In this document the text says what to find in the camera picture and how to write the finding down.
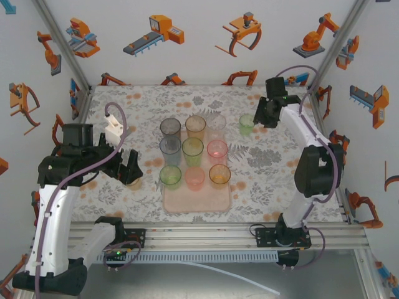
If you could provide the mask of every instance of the gray cup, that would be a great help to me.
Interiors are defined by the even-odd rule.
[[[176,118],[169,117],[161,122],[160,129],[164,137],[175,135],[180,138],[181,124]]]
[[[179,166],[181,159],[181,141],[175,135],[164,137],[160,142],[160,149],[165,159],[165,165]]]

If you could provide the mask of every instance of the pink tray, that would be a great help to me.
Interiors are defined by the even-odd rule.
[[[186,131],[181,132],[181,143],[187,139]],[[205,172],[204,186],[199,191],[191,191],[185,182],[185,172],[188,169],[183,153],[181,154],[181,185],[177,190],[163,188],[163,207],[169,213],[191,213],[191,212],[225,212],[231,207],[230,182],[222,190],[212,187],[209,178],[209,170],[213,164],[209,161],[206,147],[207,136],[203,140],[204,151],[201,159],[201,167]]]

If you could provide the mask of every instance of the pink cup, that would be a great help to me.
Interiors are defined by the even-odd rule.
[[[200,167],[190,167],[186,170],[185,181],[188,189],[191,191],[199,191],[204,186],[205,173]]]
[[[206,148],[209,160],[212,164],[226,164],[226,155],[228,152],[227,144],[221,140],[213,140],[208,143]]]

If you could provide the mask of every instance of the green cup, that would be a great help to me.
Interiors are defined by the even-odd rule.
[[[181,170],[175,165],[166,165],[161,169],[160,179],[169,190],[176,190],[181,184]]]
[[[189,167],[201,166],[202,152],[204,151],[203,142],[196,138],[190,137],[183,142],[181,147],[186,163]]]
[[[239,118],[239,133],[243,136],[249,136],[254,128],[254,116],[244,114]]]

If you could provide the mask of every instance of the white cable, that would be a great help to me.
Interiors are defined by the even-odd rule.
[[[207,265],[202,265],[201,263],[190,263],[190,262],[177,262],[177,263],[181,263],[183,265],[189,265],[189,266],[205,268],[205,269],[208,269],[208,270],[212,270],[212,271],[216,271],[216,272],[219,272],[219,273],[223,273],[223,274],[226,274],[226,275],[229,275],[229,276],[244,280],[245,282],[249,282],[249,283],[251,283],[251,284],[253,284],[253,285],[255,285],[255,286],[259,287],[259,288],[262,288],[263,290],[272,292],[273,294],[276,294],[277,296],[280,296],[280,292],[278,292],[278,291],[275,291],[275,290],[273,290],[271,288],[265,287],[264,285],[261,285],[260,283],[254,282],[253,280],[250,280],[248,278],[242,277],[240,275],[237,275],[237,274],[234,274],[234,273],[231,273],[231,272],[220,270],[218,268],[210,267],[210,266],[207,266]]]

